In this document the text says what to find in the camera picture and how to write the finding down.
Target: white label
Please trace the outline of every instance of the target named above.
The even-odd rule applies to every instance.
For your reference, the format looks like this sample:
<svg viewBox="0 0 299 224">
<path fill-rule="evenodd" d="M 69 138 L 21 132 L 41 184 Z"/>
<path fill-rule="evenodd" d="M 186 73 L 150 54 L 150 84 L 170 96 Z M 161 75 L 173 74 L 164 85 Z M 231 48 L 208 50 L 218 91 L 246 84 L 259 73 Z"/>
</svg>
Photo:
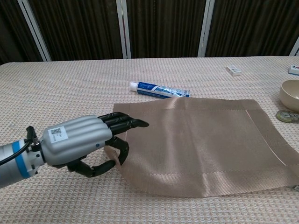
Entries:
<svg viewBox="0 0 299 224">
<path fill-rule="evenodd" d="M 299 70 L 299 67 L 296 65 L 292 65 L 292 69 Z"/>
<path fill-rule="evenodd" d="M 229 65 L 228 68 L 232 70 L 232 69 L 236 69 L 237 67 L 235 67 L 234 65 Z"/>
<path fill-rule="evenodd" d="M 51 143 L 66 140 L 66 139 L 69 138 L 67 136 L 67 133 L 65 131 L 64 126 L 50 129 L 50 130 L 48 130 L 48 133 L 49 133 L 49 136 L 50 136 Z"/>
</svg>

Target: toothpaste tube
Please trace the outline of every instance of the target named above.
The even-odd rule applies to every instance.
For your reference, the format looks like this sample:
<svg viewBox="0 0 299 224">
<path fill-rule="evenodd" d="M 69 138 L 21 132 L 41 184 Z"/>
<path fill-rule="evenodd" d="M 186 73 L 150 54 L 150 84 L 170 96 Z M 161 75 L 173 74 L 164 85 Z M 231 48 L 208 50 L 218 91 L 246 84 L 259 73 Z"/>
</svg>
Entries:
<svg viewBox="0 0 299 224">
<path fill-rule="evenodd" d="M 175 88 L 166 87 L 163 85 L 155 85 L 150 83 L 131 82 L 130 90 L 139 94 L 144 94 L 152 97 L 170 98 L 170 97 L 189 97 L 189 90 L 180 90 Z"/>
</svg>

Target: beige cloth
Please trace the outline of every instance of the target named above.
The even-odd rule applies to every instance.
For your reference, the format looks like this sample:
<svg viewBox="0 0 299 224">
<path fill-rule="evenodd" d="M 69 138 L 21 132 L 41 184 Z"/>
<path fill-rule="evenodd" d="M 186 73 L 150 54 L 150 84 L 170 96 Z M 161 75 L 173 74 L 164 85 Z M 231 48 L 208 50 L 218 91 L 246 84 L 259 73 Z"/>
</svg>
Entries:
<svg viewBox="0 0 299 224">
<path fill-rule="evenodd" d="M 242 75 L 232 77 L 233 64 Z M 299 125 L 275 118 L 283 81 L 299 57 L 150 58 L 9 63 L 0 66 L 0 144 L 38 136 L 51 125 L 88 114 L 112 112 L 115 103 L 156 98 L 129 91 L 132 81 L 188 89 L 194 98 L 254 99 L 283 138 L 299 152 Z M 98 165 L 103 150 L 84 162 Z M 208 198 L 153 196 L 134 188 L 118 169 L 84 178 L 47 165 L 38 175 L 0 190 L 2 224 L 297 223 L 299 193 L 291 188 Z"/>
<path fill-rule="evenodd" d="M 129 142 L 122 176 L 152 194 L 207 197 L 299 184 L 299 154 L 254 100 L 169 98 L 116 104 L 114 112 L 150 126 L 119 135 Z"/>
</svg>

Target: table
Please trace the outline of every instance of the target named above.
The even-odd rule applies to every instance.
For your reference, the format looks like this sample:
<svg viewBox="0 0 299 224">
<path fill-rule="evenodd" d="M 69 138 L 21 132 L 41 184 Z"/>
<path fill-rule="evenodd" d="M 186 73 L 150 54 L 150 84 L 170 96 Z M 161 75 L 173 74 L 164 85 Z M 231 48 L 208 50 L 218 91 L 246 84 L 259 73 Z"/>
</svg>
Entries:
<svg viewBox="0 0 299 224">
<path fill-rule="evenodd" d="M 226 70 L 233 64 L 242 75 Z M 191 91 L 196 98 L 255 99 L 286 141 L 299 152 L 299 125 L 275 118 L 285 109 L 278 94 L 299 57 L 159 58 L 8 63 L 0 66 L 0 144 L 39 137 L 51 125 L 88 114 L 102 115 L 114 103 L 157 100 L 129 91 L 131 81 Z M 90 165 L 107 159 L 90 154 Z M 88 179 L 47 165 L 39 174 L 0 190 L 0 223 L 295 223 L 299 192 L 291 188 L 203 199 L 148 195 L 128 185 L 116 168 Z"/>
</svg>

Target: blue ring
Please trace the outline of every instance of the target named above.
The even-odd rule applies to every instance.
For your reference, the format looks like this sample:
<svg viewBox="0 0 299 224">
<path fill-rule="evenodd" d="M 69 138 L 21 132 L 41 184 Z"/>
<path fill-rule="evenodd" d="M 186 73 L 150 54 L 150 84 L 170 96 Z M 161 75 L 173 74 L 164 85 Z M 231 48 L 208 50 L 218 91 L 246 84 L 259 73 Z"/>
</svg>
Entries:
<svg viewBox="0 0 299 224">
<path fill-rule="evenodd" d="M 13 152 L 14 153 L 17 153 L 19 150 L 20 150 L 20 142 L 19 141 L 15 141 L 13 144 Z M 22 175 L 22 177 L 24 179 L 27 179 L 30 177 L 29 173 L 27 172 L 27 168 L 26 168 L 26 165 L 25 165 L 25 162 L 23 160 L 23 156 L 22 154 L 17 156 L 15 158 L 15 162 L 17 163 L 17 166 L 19 168 L 19 171 L 20 171 L 20 174 Z"/>
</svg>

